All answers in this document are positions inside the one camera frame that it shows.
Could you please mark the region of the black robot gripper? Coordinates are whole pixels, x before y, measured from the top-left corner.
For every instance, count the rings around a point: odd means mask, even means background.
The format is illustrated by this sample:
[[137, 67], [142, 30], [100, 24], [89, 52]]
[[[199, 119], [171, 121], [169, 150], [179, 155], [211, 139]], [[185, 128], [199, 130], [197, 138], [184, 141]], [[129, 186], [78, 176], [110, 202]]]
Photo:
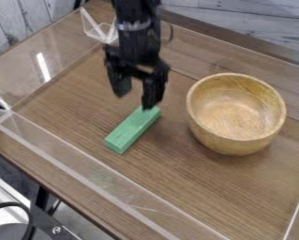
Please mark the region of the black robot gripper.
[[169, 66], [159, 56], [160, 44], [104, 46], [104, 65], [113, 94], [121, 98], [130, 90], [130, 78], [142, 80], [141, 105], [149, 110], [161, 100], [168, 83]]

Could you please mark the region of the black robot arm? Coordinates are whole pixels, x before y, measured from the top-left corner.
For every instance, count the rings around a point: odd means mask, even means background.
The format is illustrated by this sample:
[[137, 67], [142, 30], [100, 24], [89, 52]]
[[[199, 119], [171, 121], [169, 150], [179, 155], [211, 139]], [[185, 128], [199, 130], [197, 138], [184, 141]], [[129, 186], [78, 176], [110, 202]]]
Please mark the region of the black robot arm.
[[141, 106], [149, 110], [161, 100], [169, 65], [160, 58], [160, 0], [110, 0], [118, 45], [104, 45], [109, 85], [121, 98], [130, 90], [130, 78], [142, 83]]

